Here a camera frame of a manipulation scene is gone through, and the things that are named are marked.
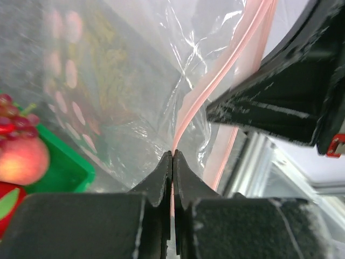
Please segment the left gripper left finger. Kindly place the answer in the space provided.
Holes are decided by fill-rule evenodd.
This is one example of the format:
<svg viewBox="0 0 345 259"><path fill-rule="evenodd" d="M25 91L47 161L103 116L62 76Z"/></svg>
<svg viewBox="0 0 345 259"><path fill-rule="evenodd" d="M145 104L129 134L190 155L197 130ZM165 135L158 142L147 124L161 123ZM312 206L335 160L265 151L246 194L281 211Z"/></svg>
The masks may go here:
<svg viewBox="0 0 345 259"><path fill-rule="evenodd" d="M126 193L40 193L24 199L1 258L165 258L173 158Z"/></svg>

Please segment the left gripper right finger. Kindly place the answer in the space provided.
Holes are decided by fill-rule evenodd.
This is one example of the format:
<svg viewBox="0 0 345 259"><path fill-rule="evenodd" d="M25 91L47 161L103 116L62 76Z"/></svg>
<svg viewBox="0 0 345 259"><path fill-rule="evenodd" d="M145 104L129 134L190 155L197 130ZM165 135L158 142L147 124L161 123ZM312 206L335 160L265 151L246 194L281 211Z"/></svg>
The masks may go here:
<svg viewBox="0 0 345 259"><path fill-rule="evenodd" d="M176 252L181 258L331 258L315 203L297 198L221 197L188 166L172 161Z"/></svg>

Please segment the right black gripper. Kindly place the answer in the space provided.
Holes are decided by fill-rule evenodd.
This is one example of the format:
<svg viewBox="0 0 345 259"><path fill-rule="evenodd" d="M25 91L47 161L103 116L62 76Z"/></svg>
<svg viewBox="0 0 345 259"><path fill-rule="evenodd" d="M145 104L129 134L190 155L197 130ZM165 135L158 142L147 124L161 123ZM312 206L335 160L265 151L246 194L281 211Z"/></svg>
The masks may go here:
<svg viewBox="0 0 345 259"><path fill-rule="evenodd" d="M344 155L344 1L304 13L259 71L207 107L216 124L256 130L331 158Z"/></svg>

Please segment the clear pink zip top bag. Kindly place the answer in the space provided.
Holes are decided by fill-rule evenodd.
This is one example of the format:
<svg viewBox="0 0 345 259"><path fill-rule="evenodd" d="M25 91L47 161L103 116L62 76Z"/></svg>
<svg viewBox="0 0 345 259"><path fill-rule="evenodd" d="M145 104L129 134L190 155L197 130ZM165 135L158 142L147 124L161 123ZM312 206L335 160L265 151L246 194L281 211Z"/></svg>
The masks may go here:
<svg viewBox="0 0 345 259"><path fill-rule="evenodd" d="M126 188L179 149L216 189L238 130L206 106L254 73L276 1L1 1L1 90Z"/></svg>

